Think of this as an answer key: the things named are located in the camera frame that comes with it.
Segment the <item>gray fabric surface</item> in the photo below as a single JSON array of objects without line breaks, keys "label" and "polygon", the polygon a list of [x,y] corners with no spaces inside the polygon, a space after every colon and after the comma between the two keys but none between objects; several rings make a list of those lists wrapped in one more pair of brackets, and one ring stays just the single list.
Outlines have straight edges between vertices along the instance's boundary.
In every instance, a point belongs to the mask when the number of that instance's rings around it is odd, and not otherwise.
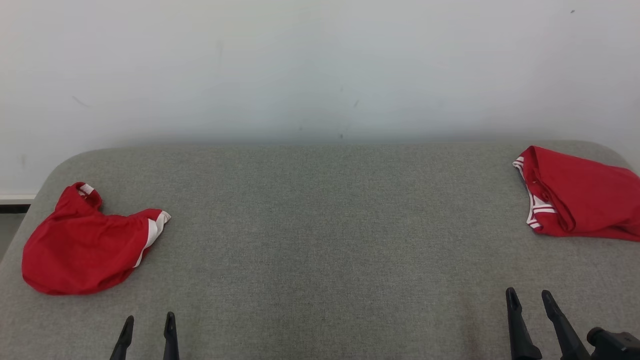
[{"label": "gray fabric surface", "polygon": [[[538,144],[628,166],[593,143]],[[561,353],[543,289],[582,339],[594,326],[640,336],[640,243],[535,235],[511,166],[528,145],[73,157],[48,178],[0,264],[0,358],[107,359],[131,314],[128,359],[160,359],[173,311],[183,360],[508,359],[508,286],[545,359]],[[105,213],[161,208],[172,219],[123,284],[42,295],[22,280],[22,247],[75,181],[98,190]]]}]

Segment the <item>red cloth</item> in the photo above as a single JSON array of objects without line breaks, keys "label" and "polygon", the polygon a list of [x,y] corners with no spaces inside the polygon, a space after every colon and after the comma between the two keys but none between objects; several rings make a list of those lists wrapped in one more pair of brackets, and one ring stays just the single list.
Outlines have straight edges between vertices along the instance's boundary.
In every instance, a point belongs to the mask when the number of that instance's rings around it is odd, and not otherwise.
[{"label": "red cloth", "polygon": [[513,162],[529,191],[527,224],[552,236],[640,241],[640,177],[530,146]]},{"label": "red cloth", "polygon": [[103,215],[91,186],[67,187],[55,210],[22,253],[22,277],[49,295],[96,293],[124,281],[140,264],[170,216],[147,209],[128,217]]}]

